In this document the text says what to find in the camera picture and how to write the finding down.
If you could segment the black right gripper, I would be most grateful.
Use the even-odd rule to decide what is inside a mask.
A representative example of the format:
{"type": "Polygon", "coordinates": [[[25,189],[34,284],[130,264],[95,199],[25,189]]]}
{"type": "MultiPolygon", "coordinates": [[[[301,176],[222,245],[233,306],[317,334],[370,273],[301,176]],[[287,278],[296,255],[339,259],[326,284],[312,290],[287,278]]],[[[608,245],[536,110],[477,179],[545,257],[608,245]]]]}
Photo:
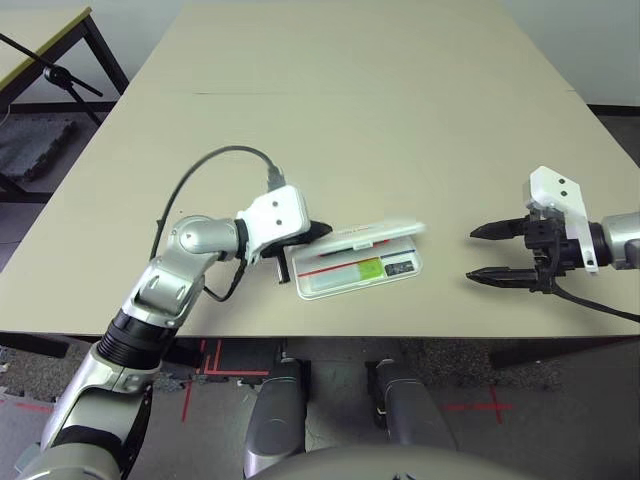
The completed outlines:
{"type": "Polygon", "coordinates": [[[469,236],[485,240],[506,240],[524,234],[525,247],[533,253],[533,269],[481,268],[466,273],[476,283],[497,288],[529,288],[531,293],[554,294],[557,277],[564,277],[562,244],[564,223],[529,213],[526,218],[500,220],[475,228],[469,236]]]}

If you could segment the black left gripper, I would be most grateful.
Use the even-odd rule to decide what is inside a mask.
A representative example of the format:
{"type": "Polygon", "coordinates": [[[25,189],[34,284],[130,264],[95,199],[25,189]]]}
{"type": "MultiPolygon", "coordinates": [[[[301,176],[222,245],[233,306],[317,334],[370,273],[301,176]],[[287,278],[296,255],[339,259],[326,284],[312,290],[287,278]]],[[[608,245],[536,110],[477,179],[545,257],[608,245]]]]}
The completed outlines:
{"type": "Polygon", "coordinates": [[[274,259],[276,262],[276,273],[279,284],[286,284],[290,282],[290,274],[287,265],[287,259],[285,255],[285,248],[297,245],[310,244],[326,235],[331,233],[333,228],[331,225],[320,222],[311,221],[310,228],[307,232],[296,235],[295,237],[279,240],[261,252],[262,259],[274,259]]]}

